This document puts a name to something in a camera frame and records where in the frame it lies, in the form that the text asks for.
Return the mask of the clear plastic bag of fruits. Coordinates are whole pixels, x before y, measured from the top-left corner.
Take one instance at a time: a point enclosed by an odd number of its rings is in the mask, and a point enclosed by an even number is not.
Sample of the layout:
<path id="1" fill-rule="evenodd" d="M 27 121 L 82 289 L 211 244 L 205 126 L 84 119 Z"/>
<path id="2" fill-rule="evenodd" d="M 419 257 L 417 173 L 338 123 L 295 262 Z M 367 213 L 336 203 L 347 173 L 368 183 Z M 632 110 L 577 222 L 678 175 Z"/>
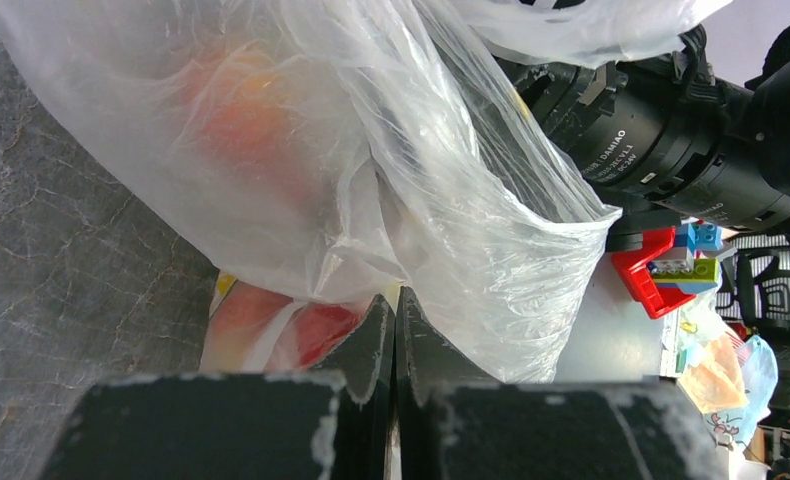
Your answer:
<path id="1" fill-rule="evenodd" d="M 290 305 L 406 285 L 506 382 L 553 380 L 604 204 L 501 69 L 679 47 L 718 1 L 0 1 L 38 99 L 219 269 Z"/>

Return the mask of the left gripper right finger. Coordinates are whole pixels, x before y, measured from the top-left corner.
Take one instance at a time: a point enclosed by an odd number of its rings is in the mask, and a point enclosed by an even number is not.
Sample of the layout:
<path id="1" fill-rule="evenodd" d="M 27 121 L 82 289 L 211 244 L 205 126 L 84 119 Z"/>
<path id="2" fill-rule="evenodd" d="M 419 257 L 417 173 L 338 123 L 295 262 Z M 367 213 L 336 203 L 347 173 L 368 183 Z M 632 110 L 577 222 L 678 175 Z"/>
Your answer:
<path id="1" fill-rule="evenodd" d="M 404 479 L 723 479 L 672 383 L 506 384 L 467 359 L 403 288 L 394 376 Z"/>

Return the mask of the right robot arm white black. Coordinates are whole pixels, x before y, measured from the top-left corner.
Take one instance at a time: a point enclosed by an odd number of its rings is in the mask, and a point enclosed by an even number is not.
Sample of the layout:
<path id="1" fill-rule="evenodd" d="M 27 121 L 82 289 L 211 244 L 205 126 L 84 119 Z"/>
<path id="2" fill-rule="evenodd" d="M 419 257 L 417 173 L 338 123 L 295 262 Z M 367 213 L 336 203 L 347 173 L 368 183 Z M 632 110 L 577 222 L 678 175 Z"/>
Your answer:
<path id="1" fill-rule="evenodd" d="M 680 50 L 596 69 L 503 62 L 526 110 L 599 198 L 621 209 L 610 252 L 682 217 L 790 235 L 790 26 L 744 85 L 716 77 L 706 32 Z"/>

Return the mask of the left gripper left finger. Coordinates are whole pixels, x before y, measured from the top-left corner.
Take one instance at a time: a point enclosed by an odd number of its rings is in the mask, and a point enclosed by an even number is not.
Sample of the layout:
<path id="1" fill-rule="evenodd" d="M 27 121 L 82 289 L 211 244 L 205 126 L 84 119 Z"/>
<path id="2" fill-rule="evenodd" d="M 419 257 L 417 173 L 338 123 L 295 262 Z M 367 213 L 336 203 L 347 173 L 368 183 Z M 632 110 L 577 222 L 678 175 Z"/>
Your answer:
<path id="1" fill-rule="evenodd" d="M 382 479 L 395 315 L 382 296 L 306 371 L 139 374 L 91 387 L 45 479 Z"/>

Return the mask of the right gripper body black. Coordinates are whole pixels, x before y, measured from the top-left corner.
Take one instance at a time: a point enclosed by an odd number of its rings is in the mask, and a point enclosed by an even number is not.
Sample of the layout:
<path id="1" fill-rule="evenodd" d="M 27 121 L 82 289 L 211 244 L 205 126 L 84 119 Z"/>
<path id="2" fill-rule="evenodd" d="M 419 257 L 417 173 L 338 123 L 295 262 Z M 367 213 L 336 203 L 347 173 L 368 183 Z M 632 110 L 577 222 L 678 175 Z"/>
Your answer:
<path id="1" fill-rule="evenodd" d="M 627 86 L 627 75 L 614 62 L 596 69 L 497 62 L 545 135 L 566 153 L 597 120 L 614 114 L 617 95 Z"/>

